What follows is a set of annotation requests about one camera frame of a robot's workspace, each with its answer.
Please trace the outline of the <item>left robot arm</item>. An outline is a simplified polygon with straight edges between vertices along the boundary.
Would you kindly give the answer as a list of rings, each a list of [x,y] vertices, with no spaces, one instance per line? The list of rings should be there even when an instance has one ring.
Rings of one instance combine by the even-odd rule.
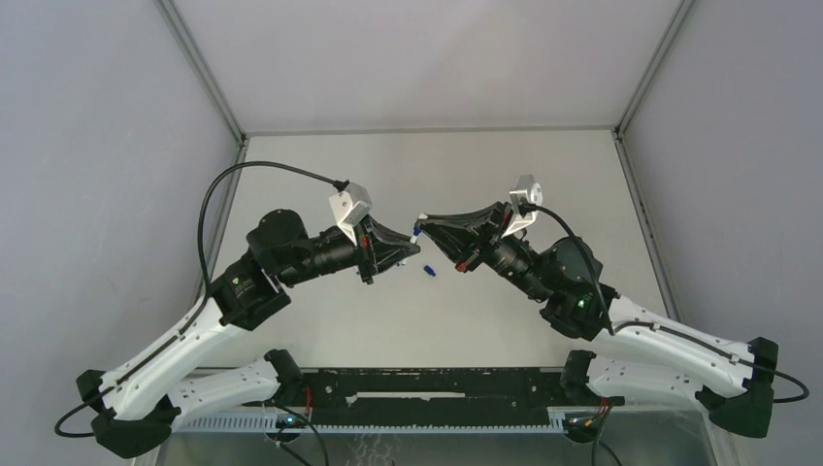
[[[148,348],[116,369],[90,369],[77,378],[84,404],[95,412],[91,436],[101,447],[134,458],[196,418],[245,403],[296,402],[303,375],[285,349],[206,377],[193,371],[288,306],[288,288],[349,268],[371,283],[420,251],[410,237],[370,217],[351,235],[334,226],[310,236],[301,217],[287,209],[263,216],[247,244],[241,258]]]

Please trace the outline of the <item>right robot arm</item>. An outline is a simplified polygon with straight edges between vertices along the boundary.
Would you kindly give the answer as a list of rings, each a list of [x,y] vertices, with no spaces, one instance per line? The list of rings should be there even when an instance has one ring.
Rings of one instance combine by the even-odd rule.
[[[632,350],[633,364],[590,350],[572,351],[561,377],[575,404],[591,398],[681,404],[716,426],[766,437],[776,404],[775,342],[723,339],[658,315],[601,282],[601,263],[567,234],[544,251],[521,236],[538,213],[533,204],[495,203],[467,214],[421,216],[428,237],[461,273],[485,265],[541,304],[550,327],[571,340]]]

